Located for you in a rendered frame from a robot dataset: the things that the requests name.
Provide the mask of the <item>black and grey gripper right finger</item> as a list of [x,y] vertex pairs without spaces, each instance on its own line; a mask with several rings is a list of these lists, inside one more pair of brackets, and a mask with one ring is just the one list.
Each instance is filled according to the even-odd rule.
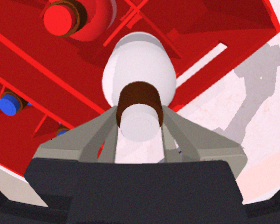
[[[223,160],[237,179],[248,162],[241,145],[162,105],[162,146],[165,163]],[[173,139],[174,138],[174,139]],[[181,149],[182,158],[176,143]]]

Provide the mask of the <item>red bottle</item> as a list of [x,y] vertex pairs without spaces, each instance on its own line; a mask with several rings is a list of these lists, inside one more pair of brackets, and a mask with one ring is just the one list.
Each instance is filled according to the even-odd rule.
[[44,14],[44,24],[55,36],[87,43],[112,25],[117,12],[116,0],[52,0]]

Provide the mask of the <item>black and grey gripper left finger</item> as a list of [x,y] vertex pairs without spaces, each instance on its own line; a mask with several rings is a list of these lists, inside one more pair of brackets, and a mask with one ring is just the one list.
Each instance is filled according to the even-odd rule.
[[[117,107],[115,105],[100,116],[40,144],[33,158],[115,163],[119,130],[116,121]],[[98,151],[103,143],[97,160]]]

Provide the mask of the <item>red crate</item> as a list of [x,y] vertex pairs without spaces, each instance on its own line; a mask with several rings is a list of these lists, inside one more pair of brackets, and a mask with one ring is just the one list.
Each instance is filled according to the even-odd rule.
[[0,95],[8,87],[32,104],[12,116],[0,109],[0,165],[23,178],[39,145],[56,137],[58,122],[73,129],[101,115],[1,41],[0,82]]
[[220,43],[227,47],[176,88],[168,107],[178,112],[280,32],[269,0],[116,0],[112,25],[91,42],[74,43],[46,29],[51,1],[0,0],[0,41],[100,114],[111,108],[104,68],[129,33],[155,36],[177,78]]

